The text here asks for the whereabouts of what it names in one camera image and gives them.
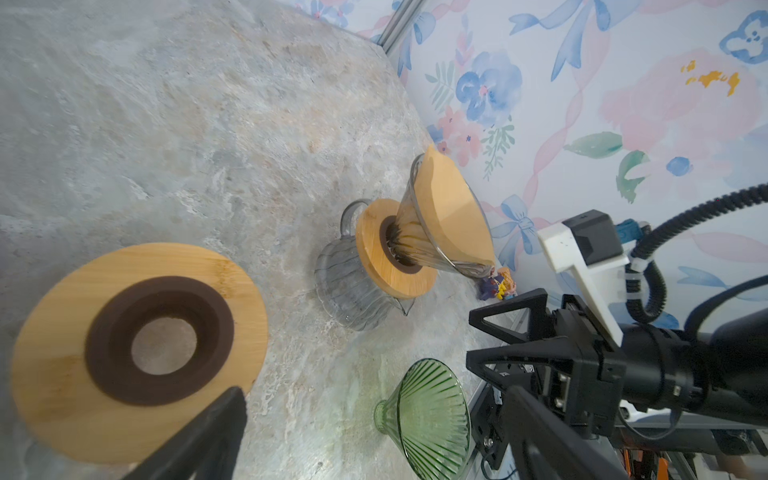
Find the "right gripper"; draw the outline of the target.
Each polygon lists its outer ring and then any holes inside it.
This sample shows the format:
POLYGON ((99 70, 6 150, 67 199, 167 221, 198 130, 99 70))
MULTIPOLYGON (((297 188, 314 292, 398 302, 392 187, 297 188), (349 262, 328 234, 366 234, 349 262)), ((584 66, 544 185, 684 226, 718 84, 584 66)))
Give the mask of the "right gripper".
POLYGON ((767 423, 767 312, 730 321, 710 334, 651 324, 622 326, 614 342, 573 295, 548 309, 537 288, 469 312, 469 325, 502 342, 466 353, 466 368, 505 392, 520 386, 575 428, 606 434, 626 401, 663 410, 767 423))

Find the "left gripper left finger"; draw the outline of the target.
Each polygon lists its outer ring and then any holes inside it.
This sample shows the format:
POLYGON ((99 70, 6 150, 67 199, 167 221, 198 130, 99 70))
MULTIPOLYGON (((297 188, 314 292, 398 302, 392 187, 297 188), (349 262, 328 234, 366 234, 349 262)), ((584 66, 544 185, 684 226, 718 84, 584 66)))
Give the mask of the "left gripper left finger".
POLYGON ((230 387, 126 477, 230 479, 246 422, 243 391, 230 387))

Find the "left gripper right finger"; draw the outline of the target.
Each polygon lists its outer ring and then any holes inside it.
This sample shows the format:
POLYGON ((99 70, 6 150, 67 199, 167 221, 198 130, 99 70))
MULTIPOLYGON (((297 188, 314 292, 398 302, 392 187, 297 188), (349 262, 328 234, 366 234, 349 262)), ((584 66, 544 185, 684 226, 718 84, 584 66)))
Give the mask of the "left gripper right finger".
POLYGON ((627 477, 521 387, 503 394, 503 427, 521 479, 627 477))

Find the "green glass dripper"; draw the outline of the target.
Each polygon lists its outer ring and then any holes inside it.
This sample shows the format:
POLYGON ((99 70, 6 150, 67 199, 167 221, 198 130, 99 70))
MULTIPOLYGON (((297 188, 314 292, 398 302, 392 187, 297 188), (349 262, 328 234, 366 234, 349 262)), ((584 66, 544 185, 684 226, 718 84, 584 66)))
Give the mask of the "green glass dripper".
POLYGON ((373 411, 420 479, 457 479, 471 454, 471 421, 463 389, 442 361, 415 362, 388 399, 373 411))

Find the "wooden ring dripper base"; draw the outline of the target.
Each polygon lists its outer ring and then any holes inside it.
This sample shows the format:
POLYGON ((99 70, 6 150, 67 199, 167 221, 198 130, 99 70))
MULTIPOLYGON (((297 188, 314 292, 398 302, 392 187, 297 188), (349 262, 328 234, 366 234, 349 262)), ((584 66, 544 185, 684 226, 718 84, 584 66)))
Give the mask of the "wooden ring dripper base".
POLYGON ((411 300, 433 288, 437 271, 401 264, 390 251, 387 231, 394 224, 398 208, 396 200, 374 200, 358 217, 355 240, 362 265, 374 284, 396 299, 411 300))

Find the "grey glass dripper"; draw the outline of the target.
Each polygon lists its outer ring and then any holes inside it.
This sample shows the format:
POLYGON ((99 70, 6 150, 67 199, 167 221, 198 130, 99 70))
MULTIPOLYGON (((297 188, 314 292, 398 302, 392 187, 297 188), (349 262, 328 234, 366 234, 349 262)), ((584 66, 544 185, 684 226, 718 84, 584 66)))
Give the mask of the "grey glass dripper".
POLYGON ((397 258, 408 264, 431 267, 445 271, 455 271, 469 278, 482 278, 495 267, 483 267, 475 264, 453 263, 437 247, 436 241, 429 235, 422 215, 418 209, 414 182, 423 154, 412 163, 406 191, 400 202, 390 240, 397 258))

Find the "grey glass carafe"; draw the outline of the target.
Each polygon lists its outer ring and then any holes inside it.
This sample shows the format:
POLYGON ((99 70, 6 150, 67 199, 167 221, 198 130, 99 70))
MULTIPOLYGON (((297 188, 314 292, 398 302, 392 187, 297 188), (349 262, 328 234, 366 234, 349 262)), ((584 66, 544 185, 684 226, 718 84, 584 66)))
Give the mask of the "grey glass carafe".
POLYGON ((366 272, 357 251, 353 223, 370 199, 351 202, 340 219, 340 237, 319 254, 314 270, 315 288, 325 311, 341 325, 355 331, 376 328, 393 308, 407 316, 414 300, 400 300, 385 293, 366 272))

